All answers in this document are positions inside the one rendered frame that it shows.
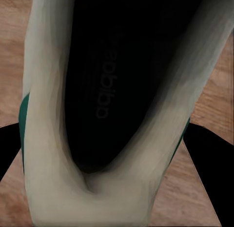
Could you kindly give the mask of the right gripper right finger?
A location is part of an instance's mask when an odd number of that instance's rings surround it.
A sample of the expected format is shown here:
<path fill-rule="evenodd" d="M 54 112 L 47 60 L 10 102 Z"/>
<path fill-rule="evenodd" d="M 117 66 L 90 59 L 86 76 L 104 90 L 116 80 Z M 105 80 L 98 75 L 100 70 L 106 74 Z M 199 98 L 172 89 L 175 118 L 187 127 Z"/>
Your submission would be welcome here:
<path fill-rule="evenodd" d="M 234 227 L 234 146 L 191 123 L 183 141 L 222 227 Z"/>

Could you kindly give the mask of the gym shoe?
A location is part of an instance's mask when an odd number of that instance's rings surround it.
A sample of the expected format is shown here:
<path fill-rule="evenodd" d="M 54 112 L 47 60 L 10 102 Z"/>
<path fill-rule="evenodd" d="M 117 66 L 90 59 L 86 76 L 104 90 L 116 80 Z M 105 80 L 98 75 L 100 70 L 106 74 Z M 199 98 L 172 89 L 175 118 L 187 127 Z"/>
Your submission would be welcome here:
<path fill-rule="evenodd" d="M 34 227 L 148 227 L 234 29 L 234 0 L 33 0 L 19 132 Z"/>

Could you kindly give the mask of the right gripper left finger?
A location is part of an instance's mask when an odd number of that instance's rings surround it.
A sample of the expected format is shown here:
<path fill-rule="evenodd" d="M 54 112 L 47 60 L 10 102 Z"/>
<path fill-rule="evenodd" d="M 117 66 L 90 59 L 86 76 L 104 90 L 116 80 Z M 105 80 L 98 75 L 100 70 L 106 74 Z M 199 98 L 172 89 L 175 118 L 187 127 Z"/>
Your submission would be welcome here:
<path fill-rule="evenodd" d="M 0 181 L 21 148 L 19 123 L 0 128 Z"/>

